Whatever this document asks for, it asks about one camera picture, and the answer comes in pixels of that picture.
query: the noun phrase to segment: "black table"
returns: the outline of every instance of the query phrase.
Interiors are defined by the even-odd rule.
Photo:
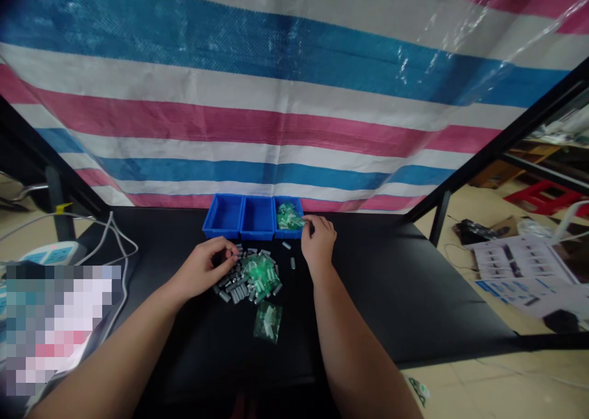
[[[128,282],[129,298],[115,329],[205,241],[207,210],[115,207],[119,228],[139,245]],[[399,215],[323,213],[338,232],[333,264],[355,305],[400,368],[520,351],[516,334],[456,273],[411,223]],[[95,244],[103,227],[82,236]],[[283,307],[277,345],[253,337],[257,306],[234,306],[212,291],[180,311],[144,398],[161,402],[195,394],[313,382],[324,376],[312,282],[300,241],[243,241],[264,248],[278,262],[284,286],[270,301]],[[120,256],[109,235],[92,259]],[[296,270],[290,269],[290,258]],[[106,316],[102,325],[114,313]]]

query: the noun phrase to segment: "blue storage bin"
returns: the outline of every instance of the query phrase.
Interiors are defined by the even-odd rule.
[[[227,239],[239,238],[243,209],[243,195],[215,194],[207,218],[202,225],[202,231],[207,238],[218,236],[224,236]]]
[[[278,208],[281,204],[285,202],[291,202],[294,204],[294,208],[299,211],[301,216],[303,216],[302,212],[302,204],[301,200],[296,197],[274,197],[274,226],[276,227],[276,238],[279,239],[301,239],[302,238],[302,229],[291,231],[291,230],[284,230],[278,228],[278,221],[276,219],[276,213],[278,212]]]
[[[246,196],[241,217],[242,239],[271,240],[276,228],[276,212],[271,197]]]

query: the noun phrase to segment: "striped tarp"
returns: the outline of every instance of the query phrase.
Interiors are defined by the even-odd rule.
[[[407,212],[589,53],[587,0],[3,0],[0,94],[109,204]]]

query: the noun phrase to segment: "red stool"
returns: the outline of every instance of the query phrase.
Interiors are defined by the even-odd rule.
[[[563,194],[558,198],[551,198],[542,194],[548,189],[557,189],[562,191]],[[520,201],[525,201],[530,203],[532,206],[535,206],[536,210],[534,210],[533,213],[539,213],[540,215],[553,215],[559,210],[565,209],[571,204],[581,200],[582,197],[583,194],[574,192],[570,189],[567,189],[566,187],[549,182],[548,180],[544,180],[536,183],[533,186],[530,186],[529,188],[525,188],[524,190],[508,195],[504,199],[514,204],[517,204]],[[583,212],[587,212],[589,210],[583,208],[579,209],[577,214],[581,213],[582,210]]]

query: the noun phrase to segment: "forearm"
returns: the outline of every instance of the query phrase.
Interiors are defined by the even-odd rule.
[[[166,285],[156,290],[29,417],[131,417],[183,302]]]
[[[332,266],[314,273],[321,353],[342,416],[420,418],[407,383]]]

